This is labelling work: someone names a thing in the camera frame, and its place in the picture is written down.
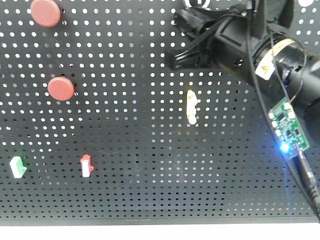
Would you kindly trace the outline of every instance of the white surface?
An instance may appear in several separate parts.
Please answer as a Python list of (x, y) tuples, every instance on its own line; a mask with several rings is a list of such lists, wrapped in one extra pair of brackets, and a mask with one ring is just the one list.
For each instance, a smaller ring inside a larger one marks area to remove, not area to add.
[(311, 4), (314, 3), (314, 0), (298, 0), (301, 7), (309, 7)]
[(223, 224), (137, 226), (0, 227), (2, 239), (23, 240), (307, 240), (320, 224)]

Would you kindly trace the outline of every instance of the green terminal block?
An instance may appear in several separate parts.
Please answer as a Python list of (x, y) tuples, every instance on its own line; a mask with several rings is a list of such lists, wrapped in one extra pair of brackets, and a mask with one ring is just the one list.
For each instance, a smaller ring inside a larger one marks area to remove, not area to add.
[(297, 156), (299, 151), (303, 152), (310, 147), (295, 111), (286, 97), (269, 111), (268, 117), (275, 135), (280, 140), (281, 151), (290, 159)]
[(10, 167), (15, 179), (21, 179), (27, 168), (24, 166), (20, 156), (14, 156), (10, 161)]

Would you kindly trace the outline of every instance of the green circuit board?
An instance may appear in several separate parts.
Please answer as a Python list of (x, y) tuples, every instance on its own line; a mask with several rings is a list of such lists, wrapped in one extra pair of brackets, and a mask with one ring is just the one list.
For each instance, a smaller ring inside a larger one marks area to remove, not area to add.
[(297, 147), (301, 151), (310, 147), (295, 111), (286, 97), (269, 111), (268, 117), (280, 144), (285, 145), (286, 151), (283, 152), (289, 158), (298, 155)]

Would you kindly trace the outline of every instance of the red button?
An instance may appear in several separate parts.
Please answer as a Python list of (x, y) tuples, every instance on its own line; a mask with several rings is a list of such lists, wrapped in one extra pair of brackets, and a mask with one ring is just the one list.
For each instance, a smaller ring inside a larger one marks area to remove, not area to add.
[(60, 20), (60, 8), (53, 0), (33, 0), (30, 8), (33, 20), (43, 27), (53, 27)]
[(67, 101), (75, 94), (75, 87), (69, 79), (58, 76), (50, 80), (48, 91), (54, 99)]

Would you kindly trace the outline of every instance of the yellow warning sticker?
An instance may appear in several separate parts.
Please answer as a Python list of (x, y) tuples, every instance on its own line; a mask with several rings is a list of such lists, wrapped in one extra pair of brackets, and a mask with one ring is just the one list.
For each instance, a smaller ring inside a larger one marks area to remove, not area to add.
[(273, 63), (274, 57), (277, 56), (288, 45), (294, 42), (295, 41), (292, 39), (285, 39), (274, 45), (273, 48), (270, 49), (260, 61), (258, 67), (255, 70), (255, 74), (263, 78), (264, 80), (269, 80), (276, 70)]

